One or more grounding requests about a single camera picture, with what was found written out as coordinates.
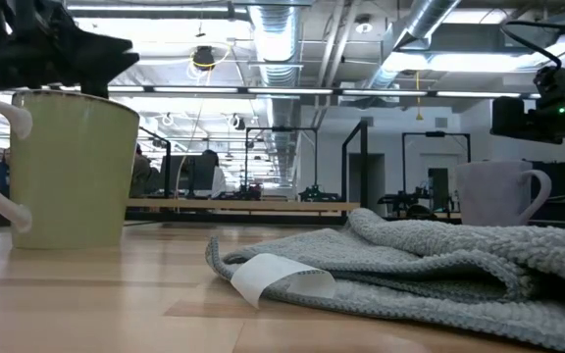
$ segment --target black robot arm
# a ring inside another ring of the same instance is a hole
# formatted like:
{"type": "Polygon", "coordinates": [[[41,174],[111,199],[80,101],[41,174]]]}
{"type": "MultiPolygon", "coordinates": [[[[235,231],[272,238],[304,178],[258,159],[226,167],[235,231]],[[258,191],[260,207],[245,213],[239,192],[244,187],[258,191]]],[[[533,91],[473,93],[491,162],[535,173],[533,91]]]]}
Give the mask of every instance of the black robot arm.
{"type": "Polygon", "coordinates": [[[60,2],[0,0],[0,90],[79,84],[108,97],[108,82],[138,61],[131,48],[129,40],[79,29],[60,2]]]}

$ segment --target ceiling duct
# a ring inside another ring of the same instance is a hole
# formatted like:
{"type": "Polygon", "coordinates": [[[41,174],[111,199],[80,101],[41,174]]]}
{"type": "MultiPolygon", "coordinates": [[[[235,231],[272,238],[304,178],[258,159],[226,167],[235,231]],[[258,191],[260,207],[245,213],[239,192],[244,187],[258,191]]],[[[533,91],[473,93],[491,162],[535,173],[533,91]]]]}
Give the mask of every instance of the ceiling duct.
{"type": "MultiPolygon", "coordinates": [[[[431,34],[445,20],[450,12],[459,5],[461,0],[415,0],[411,5],[409,15],[396,22],[389,24],[384,35],[384,62],[372,74],[363,88],[385,89],[390,87],[398,76],[399,72],[385,69],[387,58],[393,49],[406,44],[417,43],[420,49],[426,49],[431,43],[431,34]]],[[[376,98],[364,98],[353,102],[341,102],[345,106],[354,106],[361,109],[369,108],[376,98]]],[[[386,98],[385,102],[393,106],[398,103],[397,98],[386,98]]]]}
{"type": "MultiPolygon", "coordinates": [[[[296,86],[299,69],[282,64],[297,60],[299,9],[297,7],[251,6],[248,12],[254,23],[258,59],[263,62],[276,63],[272,66],[260,67],[263,85],[268,87],[296,86]]],[[[300,101],[298,99],[270,99],[267,111],[272,126],[300,126],[300,101]]],[[[278,156],[280,184],[287,184],[291,177],[297,132],[275,132],[272,133],[272,139],[278,156]]]]}

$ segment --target knit cloth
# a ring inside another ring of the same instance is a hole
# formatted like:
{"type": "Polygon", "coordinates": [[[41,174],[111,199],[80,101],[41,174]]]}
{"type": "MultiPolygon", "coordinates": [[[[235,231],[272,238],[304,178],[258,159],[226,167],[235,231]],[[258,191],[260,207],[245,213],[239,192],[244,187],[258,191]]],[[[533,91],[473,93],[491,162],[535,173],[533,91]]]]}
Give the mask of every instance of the knit cloth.
{"type": "Polygon", "coordinates": [[[206,260],[221,277],[270,253],[330,272],[334,298],[288,293],[275,300],[383,319],[491,333],[565,352],[565,229],[386,222],[353,211],[341,230],[322,229],[231,252],[212,238],[206,260]]]}

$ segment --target mug handle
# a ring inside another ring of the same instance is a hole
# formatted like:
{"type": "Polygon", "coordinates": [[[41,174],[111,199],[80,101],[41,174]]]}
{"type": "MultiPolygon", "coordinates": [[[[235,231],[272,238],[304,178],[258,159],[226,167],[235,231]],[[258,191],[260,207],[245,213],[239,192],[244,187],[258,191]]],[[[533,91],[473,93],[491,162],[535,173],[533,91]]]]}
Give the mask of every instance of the mug handle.
{"type": "MultiPolygon", "coordinates": [[[[0,102],[0,114],[10,122],[10,129],[19,137],[29,136],[32,126],[31,113],[25,109],[0,102]]],[[[31,212],[24,205],[18,205],[0,193],[0,214],[10,220],[19,232],[31,229],[31,212]]]]}
{"type": "Polygon", "coordinates": [[[537,210],[546,202],[550,195],[551,181],[550,177],[543,171],[525,171],[522,177],[537,177],[539,180],[539,194],[534,202],[527,207],[527,209],[519,216],[522,224],[526,224],[529,219],[536,213],[537,210]]]}

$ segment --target white paper tag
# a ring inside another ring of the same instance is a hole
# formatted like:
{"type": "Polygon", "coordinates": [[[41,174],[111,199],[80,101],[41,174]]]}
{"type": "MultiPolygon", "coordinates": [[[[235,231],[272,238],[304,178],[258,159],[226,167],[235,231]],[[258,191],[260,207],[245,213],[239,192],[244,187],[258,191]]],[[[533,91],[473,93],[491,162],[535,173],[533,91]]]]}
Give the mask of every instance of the white paper tag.
{"type": "Polygon", "coordinates": [[[263,290],[285,277],[291,277],[287,292],[322,298],[334,297],[333,275],[274,254],[259,254],[248,260],[236,270],[231,284],[248,303],[258,309],[263,290]]]}

